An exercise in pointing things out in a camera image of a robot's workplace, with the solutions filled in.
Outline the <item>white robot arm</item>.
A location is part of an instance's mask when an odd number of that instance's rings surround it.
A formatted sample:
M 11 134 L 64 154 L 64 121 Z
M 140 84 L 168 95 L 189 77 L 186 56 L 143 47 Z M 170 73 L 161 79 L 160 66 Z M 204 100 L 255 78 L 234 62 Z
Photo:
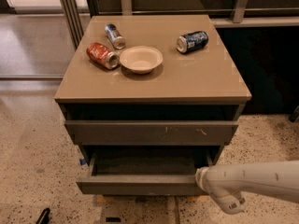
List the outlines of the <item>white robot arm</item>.
M 223 164 L 196 171 L 197 186 L 226 214 L 245 210 L 242 192 L 299 202 L 299 161 Z

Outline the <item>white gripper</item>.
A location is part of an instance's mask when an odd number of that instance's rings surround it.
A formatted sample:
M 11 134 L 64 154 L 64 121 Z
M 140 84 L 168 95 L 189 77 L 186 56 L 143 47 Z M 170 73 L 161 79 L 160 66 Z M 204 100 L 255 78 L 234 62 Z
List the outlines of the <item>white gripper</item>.
M 207 192 L 207 187 L 206 187 L 206 172 L 207 171 L 208 171 L 207 167 L 202 167 L 202 168 L 198 169 L 195 174 L 196 184 L 204 192 Z

